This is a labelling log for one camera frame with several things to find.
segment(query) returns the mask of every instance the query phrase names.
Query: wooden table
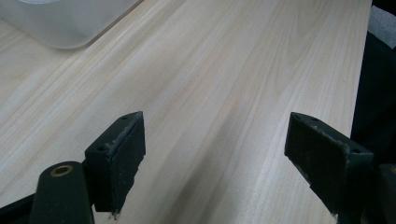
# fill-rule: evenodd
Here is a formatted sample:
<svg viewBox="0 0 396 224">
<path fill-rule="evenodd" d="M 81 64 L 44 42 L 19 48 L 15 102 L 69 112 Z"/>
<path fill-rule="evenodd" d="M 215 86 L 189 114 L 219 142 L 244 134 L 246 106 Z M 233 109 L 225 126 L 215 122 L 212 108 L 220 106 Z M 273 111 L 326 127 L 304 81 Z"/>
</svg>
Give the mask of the wooden table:
<svg viewBox="0 0 396 224">
<path fill-rule="evenodd" d="M 334 223 L 286 131 L 297 111 L 349 134 L 370 4 L 146 0 L 74 50 L 0 21 L 0 206 L 142 110 L 147 155 L 118 223 Z"/>
</svg>

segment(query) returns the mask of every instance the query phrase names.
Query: screw hole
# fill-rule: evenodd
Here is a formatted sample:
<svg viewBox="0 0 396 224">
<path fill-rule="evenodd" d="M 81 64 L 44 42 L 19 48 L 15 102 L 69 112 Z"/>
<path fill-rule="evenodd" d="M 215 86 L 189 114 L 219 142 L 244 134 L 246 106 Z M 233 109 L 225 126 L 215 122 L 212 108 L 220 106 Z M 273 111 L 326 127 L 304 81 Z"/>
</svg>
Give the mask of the screw hole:
<svg viewBox="0 0 396 224">
<path fill-rule="evenodd" d="M 358 148 L 353 148 L 353 149 L 352 149 L 352 153 L 353 153 L 353 154 L 361 154 L 361 150 L 358 149 Z"/>
<path fill-rule="evenodd" d="M 70 172 L 72 172 L 73 170 L 73 166 L 71 165 L 62 165 L 62 166 L 58 166 L 55 169 L 53 169 L 50 172 L 50 175 L 52 175 L 53 177 L 59 177 L 59 176 L 63 176 L 63 175 L 67 175 Z"/>
</svg>

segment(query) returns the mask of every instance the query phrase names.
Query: wood grain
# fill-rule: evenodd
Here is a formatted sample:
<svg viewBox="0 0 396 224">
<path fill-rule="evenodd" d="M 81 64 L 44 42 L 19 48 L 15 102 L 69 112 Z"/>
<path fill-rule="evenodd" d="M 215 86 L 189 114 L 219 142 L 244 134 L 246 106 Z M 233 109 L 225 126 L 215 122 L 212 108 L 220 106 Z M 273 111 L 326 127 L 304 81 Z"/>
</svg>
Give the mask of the wood grain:
<svg viewBox="0 0 396 224">
<path fill-rule="evenodd" d="M 334 223 L 283 155 L 290 111 L 349 134 L 370 0 L 146 0 L 90 46 L 0 21 L 0 206 L 144 111 L 117 221 Z"/>
</svg>

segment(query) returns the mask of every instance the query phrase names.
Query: plastic container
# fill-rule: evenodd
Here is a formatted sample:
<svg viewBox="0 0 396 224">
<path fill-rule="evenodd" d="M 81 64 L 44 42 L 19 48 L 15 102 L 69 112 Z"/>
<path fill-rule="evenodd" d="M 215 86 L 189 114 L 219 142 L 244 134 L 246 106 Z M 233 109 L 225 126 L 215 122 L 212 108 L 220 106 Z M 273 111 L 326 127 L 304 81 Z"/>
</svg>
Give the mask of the plastic container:
<svg viewBox="0 0 396 224">
<path fill-rule="evenodd" d="M 0 16 L 47 45 L 80 47 L 138 0 L 0 0 Z"/>
</svg>

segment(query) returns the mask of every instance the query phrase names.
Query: white plastic bin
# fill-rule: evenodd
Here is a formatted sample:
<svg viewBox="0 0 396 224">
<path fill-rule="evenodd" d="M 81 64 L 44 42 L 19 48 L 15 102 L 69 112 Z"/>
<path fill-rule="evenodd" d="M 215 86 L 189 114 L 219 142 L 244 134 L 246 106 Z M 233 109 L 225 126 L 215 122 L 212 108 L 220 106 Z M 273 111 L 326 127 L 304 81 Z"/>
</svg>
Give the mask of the white plastic bin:
<svg viewBox="0 0 396 224">
<path fill-rule="evenodd" d="M 138 0 L 0 0 L 0 16 L 47 45 L 80 47 Z"/>
</svg>

